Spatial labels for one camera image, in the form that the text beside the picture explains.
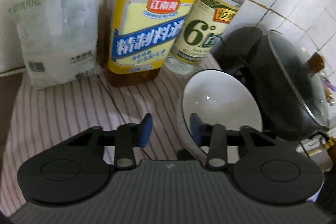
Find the bowl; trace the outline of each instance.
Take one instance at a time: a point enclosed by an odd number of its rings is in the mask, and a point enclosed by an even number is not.
[[[228,130],[239,130],[241,126],[263,130],[260,111],[251,93],[233,76],[220,70],[202,70],[193,75],[179,95],[176,108],[184,149],[205,163],[208,148],[200,148],[192,139],[192,113],[204,123],[219,123]],[[235,163],[239,159],[237,148],[229,146],[227,151],[228,162]]]

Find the black pot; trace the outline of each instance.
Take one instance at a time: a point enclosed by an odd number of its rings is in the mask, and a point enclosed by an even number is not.
[[[261,37],[245,58],[254,90],[271,130],[298,141],[329,126],[320,76],[307,66],[309,56],[276,31]]]

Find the bottle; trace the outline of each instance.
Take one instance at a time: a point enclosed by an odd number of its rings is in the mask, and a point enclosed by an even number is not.
[[[194,0],[115,0],[106,76],[113,86],[153,80]]]
[[[186,75],[211,51],[245,0],[196,0],[165,66]]]

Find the bottle label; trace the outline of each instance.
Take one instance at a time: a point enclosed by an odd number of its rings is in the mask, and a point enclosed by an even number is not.
[[[160,68],[194,0],[116,0],[109,69],[128,74]]]
[[[196,0],[171,53],[185,63],[200,62],[236,15],[232,0]]]

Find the red logo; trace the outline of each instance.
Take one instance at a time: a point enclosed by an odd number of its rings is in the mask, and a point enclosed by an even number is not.
[[[179,0],[149,0],[147,10],[156,14],[168,14],[180,7]]]

